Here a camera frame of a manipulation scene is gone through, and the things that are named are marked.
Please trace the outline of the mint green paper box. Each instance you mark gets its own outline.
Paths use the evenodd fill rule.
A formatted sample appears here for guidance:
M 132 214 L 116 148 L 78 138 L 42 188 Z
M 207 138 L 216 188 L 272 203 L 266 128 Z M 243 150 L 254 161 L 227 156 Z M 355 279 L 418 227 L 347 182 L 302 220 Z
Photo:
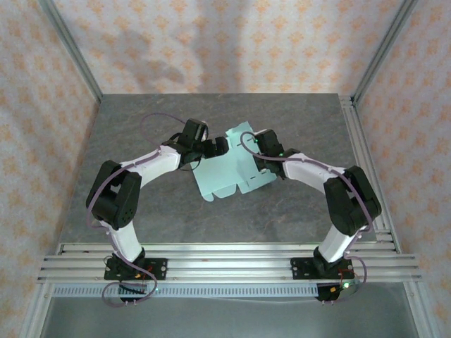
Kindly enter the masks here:
M 243 122 L 226 132 L 229 150 L 222 156 L 202 159 L 191 165 L 200 194 L 206 201 L 216 197 L 223 199 L 237 190 L 249 193 L 276 180 L 277 176 L 269 170 L 259 170 L 252 152 L 259 148 L 252 137 L 244 139 L 249 151 L 243 149 L 240 136 L 243 132 L 253 132 L 248 122 Z

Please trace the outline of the black base connector board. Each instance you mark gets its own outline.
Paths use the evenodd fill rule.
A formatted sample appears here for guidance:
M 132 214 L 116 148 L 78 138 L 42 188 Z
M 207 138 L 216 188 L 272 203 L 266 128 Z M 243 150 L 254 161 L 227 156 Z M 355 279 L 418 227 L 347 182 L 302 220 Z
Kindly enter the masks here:
M 317 284 L 318 295 L 315 299 L 323 305 L 334 305 L 353 297 L 362 288 L 362 285 L 362 282 L 356 280 L 319 283 Z

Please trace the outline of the aluminium side rail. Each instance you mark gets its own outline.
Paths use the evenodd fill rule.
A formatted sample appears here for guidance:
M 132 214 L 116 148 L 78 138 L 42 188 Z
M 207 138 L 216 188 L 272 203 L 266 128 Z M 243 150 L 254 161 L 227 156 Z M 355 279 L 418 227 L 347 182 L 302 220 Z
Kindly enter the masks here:
M 339 100 L 357 165 L 360 166 L 366 173 L 366 176 L 368 177 L 382 208 L 381 214 L 373 222 L 373 232 L 379 242 L 387 242 L 390 239 L 393 243 L 394 251 L 397 254 L 400 254 L 402 253 L 402 250 L 398 243 L 398 238 L 393 226 L 393 220 L 390 215 L 390 211 L 388 210 L 388 205 L 373 165 L 371 152 L 366 141 L 364 129 L 359 119 L 357 109 L 354 106 L 350 96 L 339 96 Z

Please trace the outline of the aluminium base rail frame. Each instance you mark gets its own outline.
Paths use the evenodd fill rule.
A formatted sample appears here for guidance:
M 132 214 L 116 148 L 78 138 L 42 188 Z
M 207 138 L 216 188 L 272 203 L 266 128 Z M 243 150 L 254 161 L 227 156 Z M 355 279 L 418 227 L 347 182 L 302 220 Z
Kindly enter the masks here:
M 314 244 L 227 243 L 146 244 L 150 258 L 168 260 L 167 282 L 260 283 L 292 280 L 290 259 L 310 257 Z M 46 282 L 101 282 L 104 263 L 111 254 L 108 244 L 62 244 L 46 256 L 38 273 Z M 413 254 L 396 253 L 391 241 L 356 243 L 350 252 L 358 276 L 368 282 L 416 282 L 421 280 Z

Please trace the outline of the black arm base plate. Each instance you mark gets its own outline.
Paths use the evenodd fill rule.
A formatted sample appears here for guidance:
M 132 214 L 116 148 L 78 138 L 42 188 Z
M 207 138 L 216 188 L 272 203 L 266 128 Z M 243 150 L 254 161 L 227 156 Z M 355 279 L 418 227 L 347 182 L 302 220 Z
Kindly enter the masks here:
M 326 262 L 317 257 L 291 258 L 290 265 L 294 280 L 339 280 L 353 279 L 354 271 L 351 260 L 339 259 Z
M 168 260 L 165 258 L 142 258 L 134 262 L 139 268 L 155 276 L 157 280 L 165 280 Z M 106 260 L 104 279 L 110 281 L 142 281 L 150 280 L 150 276 L 132 268 L 120 258 L 114 256 Z

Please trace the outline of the aluminium corner post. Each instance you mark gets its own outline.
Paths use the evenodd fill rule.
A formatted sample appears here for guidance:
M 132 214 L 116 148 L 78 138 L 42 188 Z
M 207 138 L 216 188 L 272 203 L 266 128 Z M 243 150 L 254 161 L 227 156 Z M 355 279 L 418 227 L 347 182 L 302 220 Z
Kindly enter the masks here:
M 88 66 L 82 52 L 69 30 L 65 20 L 60 14 L 54 0 L 37 0 L 42 10 L 53 25 L 58 38 L 63 43 L 70 57 L 72 58 L 78 72 L 81 74 L 91 94 L 100 104 L 103 99 L 103 92 L 96 81 L 91 69 Z
M 395 14 L 393 21 L 388 27 L 387 32 L 381 40 L 375 54 L 373 55 L 369 66 L 364 72 L 355 93 L 351 96 L 353 106 L 358 106 L 364 98 L 365 93 L 370 87 L 373 79 L 375 78 L 379 68 L 382 66 L 385 58 L 388 56 L 392 49 L 398 35 L 401 33 L 402 28 L 409 19 L 412 11 L 419 0 L 402 0 L 401 6 Z

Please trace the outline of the aluminium frame leg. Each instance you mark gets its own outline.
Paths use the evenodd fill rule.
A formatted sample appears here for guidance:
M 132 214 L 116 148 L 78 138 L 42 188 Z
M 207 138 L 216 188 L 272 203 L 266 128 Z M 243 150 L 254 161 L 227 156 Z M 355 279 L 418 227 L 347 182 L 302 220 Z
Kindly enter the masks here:
M 425 283 L 405 282 L 404 290 L 419 338 L 440 338 L 440 330 Z
M 52 283 L 45 282 L 36 286 L 19 338 L 40 338 L 53 292 Z

